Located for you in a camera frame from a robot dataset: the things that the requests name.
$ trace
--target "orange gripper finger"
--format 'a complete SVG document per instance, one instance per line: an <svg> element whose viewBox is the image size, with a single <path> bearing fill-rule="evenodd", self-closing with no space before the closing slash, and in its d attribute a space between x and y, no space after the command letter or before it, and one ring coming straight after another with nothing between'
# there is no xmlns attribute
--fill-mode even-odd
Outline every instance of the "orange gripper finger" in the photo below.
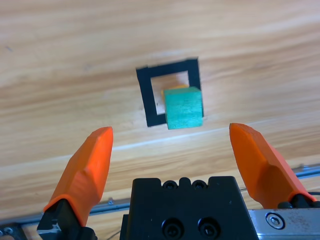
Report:
<svg viewBox="0 0 320 240"><path fill-rule="evenodd" d="M260 132L239 123L231 123L229 130L236 164L248 193L265 209L276 209L296 194L316 201Z"/></svg>
<svg viewBox="0 0 320 240"><path fill-rule="evenodd" d="M102 127L91 133L70 158L44 211L61 199L72 207L81 226L86 226L90 211L100 202L109 172L113 130Z"/></svg>

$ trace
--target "black tape square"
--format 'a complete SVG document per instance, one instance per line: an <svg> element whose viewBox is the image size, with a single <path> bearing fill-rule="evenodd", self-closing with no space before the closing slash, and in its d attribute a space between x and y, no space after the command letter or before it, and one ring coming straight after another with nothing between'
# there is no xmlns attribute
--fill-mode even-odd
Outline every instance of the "black tape square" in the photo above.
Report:
<svg viewBox="0 0 320 240"><path fill-rule="evenodd" d="M146 124L148 127L167 123L165 113L159 115L157 114L151 79L185 71L188 72L189 86L196 87L201 91L199 65L197 58L191 58L184 61L168 63L164 65L146 66L136 69L136 75L139 81L142 101L144 105Z"/></svg>

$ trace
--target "black square outline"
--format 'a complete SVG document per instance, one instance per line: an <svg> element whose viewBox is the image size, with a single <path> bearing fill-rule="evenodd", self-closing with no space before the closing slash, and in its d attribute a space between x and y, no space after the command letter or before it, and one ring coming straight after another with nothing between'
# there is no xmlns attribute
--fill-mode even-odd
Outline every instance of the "black square outline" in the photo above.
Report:
<svg viewBox="0 0 320 240"><path fill-rule="evenodd" d="M136 76L139 81L142 101L144 105L146 125L148 127L167 123L166 114L157 114L155 96L152 89L151 78L188 72L190 87L196 87L201 91L199 65L197 58L190 58L184 61L168 63L157 66L146 66L136 69Z"/></svg>

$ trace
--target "green cube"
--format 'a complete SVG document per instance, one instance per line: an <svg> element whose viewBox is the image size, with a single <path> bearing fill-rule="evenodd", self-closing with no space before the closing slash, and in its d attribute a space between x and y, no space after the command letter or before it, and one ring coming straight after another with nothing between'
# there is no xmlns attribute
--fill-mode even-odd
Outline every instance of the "green cube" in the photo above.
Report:
<svg viewBox="0 0 320 240"><path fill-rule="evenodd" d="M202 94L196 87L164 90L164 105L168 129L202 126Z"/></svg>

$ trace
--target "metal bracket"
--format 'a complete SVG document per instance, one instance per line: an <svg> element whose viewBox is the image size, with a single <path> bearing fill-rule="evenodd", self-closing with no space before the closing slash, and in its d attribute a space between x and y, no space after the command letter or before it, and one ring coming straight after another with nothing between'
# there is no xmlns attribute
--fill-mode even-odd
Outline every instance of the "metal bracket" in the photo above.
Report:
<svg viewBox="0 0 320 240"><path fill-rule="evenodd" d="M22 227L18 223L10 223L0 226L0 237L11 236L14 240L28 240Z"/></svg>
<svg viewBox="0 0 320 240"><path fill-rule="evenodd" d="M249 210L260 240L320 240L320 208Z"/></svg>

